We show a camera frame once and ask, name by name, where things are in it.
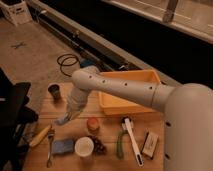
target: yellow handle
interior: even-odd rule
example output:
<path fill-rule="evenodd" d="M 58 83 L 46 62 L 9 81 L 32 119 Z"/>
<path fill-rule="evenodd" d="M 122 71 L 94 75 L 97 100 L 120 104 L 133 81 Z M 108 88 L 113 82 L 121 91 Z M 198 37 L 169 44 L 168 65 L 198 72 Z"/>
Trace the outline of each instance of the yellow handle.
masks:
<path fill-rule="evenodd" d="M 52 125 L 48 125 L 46 126 L 43 130 L 41 130 L 41 132 L 39 132 L 33 139 L 32 141 L 29 143 L 30 147 L 35 147 L 36 145 L 38 145 L 43 139 L 44 137 L 47 135 L 48 131 L 52 128 Z"/>

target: orange plastic bin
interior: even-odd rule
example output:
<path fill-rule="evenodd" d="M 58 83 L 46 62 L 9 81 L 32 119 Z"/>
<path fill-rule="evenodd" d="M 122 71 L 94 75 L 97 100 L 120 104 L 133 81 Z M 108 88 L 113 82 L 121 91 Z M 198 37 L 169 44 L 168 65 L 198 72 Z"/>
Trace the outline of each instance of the orange plastic bin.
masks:
<path fill-rule="evenodd" d="M 141 82 L 152 82 L 160 84 L 160 78 L 155 70 L 133 70 L 101 72 L 102 76 L 111 78 L 120 78 Z M 99 92 L 99 102 L 106 115 L 136 114 L 144 112 L 154 112 L 153 109 L 138 105 L 128 100 L 112 96 L 110 94 Z"/>

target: gray floor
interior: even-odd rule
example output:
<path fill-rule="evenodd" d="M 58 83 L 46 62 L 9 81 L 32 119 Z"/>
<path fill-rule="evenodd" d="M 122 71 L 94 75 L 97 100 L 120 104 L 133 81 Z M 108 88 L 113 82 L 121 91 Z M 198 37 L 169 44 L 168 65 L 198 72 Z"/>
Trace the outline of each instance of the gray floor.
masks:
<path fill-rule="evenodd" d="M 21 42 L 25 45 L 17 49 L 12 47 Z M 50 83 L 70 81 L 69 77 L 61 74 L 56 62 L 57 57 L 64 53 L 75 54 L 70 47 L 36 22 L 15 27 L 4 18 L 0 18 L 0 67 L 13 83 L 32 83 L 28 106 L 37 113 Z M 77 68 L 78 64 L 65 68 L 65 72 L 70 74 Z"/>

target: green cucumber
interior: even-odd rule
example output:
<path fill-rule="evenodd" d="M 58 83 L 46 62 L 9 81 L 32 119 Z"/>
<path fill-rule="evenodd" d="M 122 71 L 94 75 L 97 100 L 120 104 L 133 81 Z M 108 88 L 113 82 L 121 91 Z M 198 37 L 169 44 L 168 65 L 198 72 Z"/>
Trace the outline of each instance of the green cucumber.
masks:
<path fill-rule="evenodd" d="M 119 134 L 118 134 L 116 155 L 119 159 L 124 158 L 123 146 L 122 146 L 122 137 L 123 137 L 123 135 L 125 135 L 127 133 L 128 133 L 127 130 L 124 130 L 124 131 L 119 132 Z"/>

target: paper cup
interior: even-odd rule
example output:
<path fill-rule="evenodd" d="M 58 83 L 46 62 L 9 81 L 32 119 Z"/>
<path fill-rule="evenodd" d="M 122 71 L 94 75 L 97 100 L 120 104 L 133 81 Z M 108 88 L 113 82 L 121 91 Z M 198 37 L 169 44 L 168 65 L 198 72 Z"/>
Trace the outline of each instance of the paper cup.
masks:
<path fill-rule="evenodd" d="M 94 143 L 89 137 L 79 138 L 75 143 L 75 153 L 81 158 L 88 158 L 92 155 Z"/>

